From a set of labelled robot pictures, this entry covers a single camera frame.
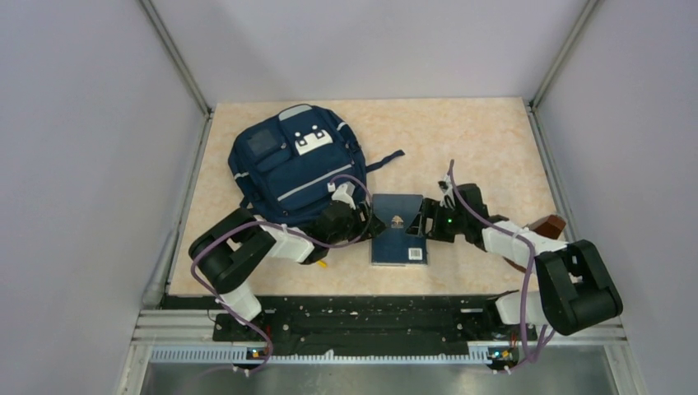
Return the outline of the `dark blue hardcover book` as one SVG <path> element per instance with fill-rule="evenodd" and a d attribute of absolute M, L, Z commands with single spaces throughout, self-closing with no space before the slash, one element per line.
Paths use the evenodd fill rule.
<path fill-rule="evenodd" d="M 423 199 L 418 194 L 376 193 L 373 209 L 387 225 L 386 231 L 371 242 L 370 258 L 374 266 L 426 265 L 426 239 L 407 235 Z"/>

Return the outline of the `navy blue backpack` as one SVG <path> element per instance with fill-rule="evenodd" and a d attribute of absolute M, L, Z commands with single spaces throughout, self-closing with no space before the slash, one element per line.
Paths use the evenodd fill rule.
<path fill-rule="evenodd" d="M 264 220 L 301 226 L 331 202 L 328 183 L 368 173 L 403 156 L 402 150 L 367 164 L 356 134 L 335 112 L 300 104 L 246 128 L 235 138 L 228 166 L 240 206 Z"/>

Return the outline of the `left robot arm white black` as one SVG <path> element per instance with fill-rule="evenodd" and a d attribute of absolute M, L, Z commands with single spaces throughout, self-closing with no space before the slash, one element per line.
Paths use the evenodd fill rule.
<path fill-rule="evenodd" d="M 330 249 L 373 239 L 388 229 L 366 203 L 353 206 L 334 201 L 311 222 L 300 227 L 260 221 L 240 208 L 195 239 L 188 255 L 190 271 L 216 301 L 233 312 L 233 330 L 245 340 L 263 332 L 262 306 L 248 278 L 266 258 L 311 264 L 325 258 Z"/>

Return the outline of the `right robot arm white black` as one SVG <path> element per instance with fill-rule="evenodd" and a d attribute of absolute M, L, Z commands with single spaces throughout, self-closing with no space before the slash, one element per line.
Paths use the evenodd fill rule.
<path fill-rule="evenodd" d="M 563 336 L 585 330 L 624 310 L 622 298 L 596 245 L 566 242 L 490 215 L 476 184 L 440 182 L 441 200 L 425 198 L 407 234 L 453 243 L 461 235 L 480 250 L 501 256 L 537 278 L 538 289 L 505 293 L 482 317 L 485 333 L 504 339 L 516 324 L 546 325 Z"/>

